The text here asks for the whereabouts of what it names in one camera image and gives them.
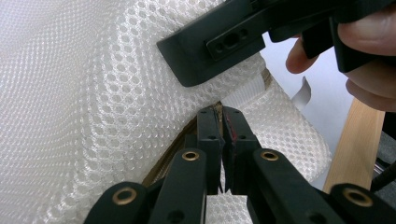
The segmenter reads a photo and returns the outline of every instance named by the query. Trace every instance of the white surface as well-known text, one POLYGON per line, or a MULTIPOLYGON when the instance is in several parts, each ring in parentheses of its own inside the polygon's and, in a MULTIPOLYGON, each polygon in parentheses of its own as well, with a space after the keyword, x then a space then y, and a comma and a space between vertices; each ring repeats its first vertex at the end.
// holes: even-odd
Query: white surface
MULTIPOLYGON (((285 61, 295 39, 272 43, 268 34, 263 37, 267 47, 261 54, 267 63, 267 68, 289 97, 299 90, 303 76, 308 80, 312 89, 312 98, 302 113, 323 135, 333 155, 353 99, 345 87, 347 78, 338 72, 333 49, 322 53, 307 71, 293 75, 286 69, 285 61)), ((312 185, 322 189, 327 173, 328 171, 312 185)))

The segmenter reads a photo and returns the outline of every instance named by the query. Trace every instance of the human hand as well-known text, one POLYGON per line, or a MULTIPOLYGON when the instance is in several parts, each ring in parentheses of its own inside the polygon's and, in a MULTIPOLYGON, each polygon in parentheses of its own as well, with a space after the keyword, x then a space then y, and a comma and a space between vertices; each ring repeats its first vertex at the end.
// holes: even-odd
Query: human hand
MULTIPOLYGON (((361 52, 396 56, 396 5, 390 5, 360 21, 338 25, 340 39, 361 52)), ((317 59, 307 59, 303 41, 299 38, 286 61, 288 70, 299 74, 317 59)), ((346 89, 368 106, 396 112, 396 67, 379 60, 367 63, 351 72, 346 89)))

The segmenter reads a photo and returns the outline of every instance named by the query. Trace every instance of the black clamp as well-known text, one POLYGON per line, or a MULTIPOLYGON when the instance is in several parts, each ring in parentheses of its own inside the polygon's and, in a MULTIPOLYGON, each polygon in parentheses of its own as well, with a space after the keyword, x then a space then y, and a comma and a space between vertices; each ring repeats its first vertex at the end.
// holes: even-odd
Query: black clamp
MULTIPOLYGON (((308 58, 334 46, 339 70, 349 72, 379 56, 344 45, 337 24, 357 21, 393 1, 228 0, 157 46, 185 87, 204 83, 265 48, 265 32, 273 42, 303 34, 308 58)), ((396 64, 395 57, 386 62, 396 64)))
POLYGON ((198 134, 148 188, 123 182, 106 190, 85 223, 205 223, 206 195, 218 194, 221 157, 226 190, 247 195, 253 223, 394 223, 396 211, 350 184, 312 188, 280 152, 262 148, 243 114, 224 107, 223 137, 213 108, 199 111, 198 134))

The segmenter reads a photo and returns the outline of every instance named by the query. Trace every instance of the fingernail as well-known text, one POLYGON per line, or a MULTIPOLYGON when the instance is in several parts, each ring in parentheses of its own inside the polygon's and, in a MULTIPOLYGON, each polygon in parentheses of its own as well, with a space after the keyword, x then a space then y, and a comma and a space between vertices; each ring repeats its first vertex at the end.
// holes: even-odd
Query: fingernail
POLYGON ((361 40, 383 38, 389 29, 390 17, 384 11, 376 12, 355 22, 355 32, 361 40))

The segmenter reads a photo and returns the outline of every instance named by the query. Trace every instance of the wooden board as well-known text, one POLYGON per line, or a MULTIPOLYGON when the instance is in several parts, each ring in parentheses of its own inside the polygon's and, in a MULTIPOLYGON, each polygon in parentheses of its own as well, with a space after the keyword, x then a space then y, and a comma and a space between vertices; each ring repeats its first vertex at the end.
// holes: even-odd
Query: wooden board
POLYGON ((354 99, 323 187, 351 183, 370 188, 385 113, 354 99))

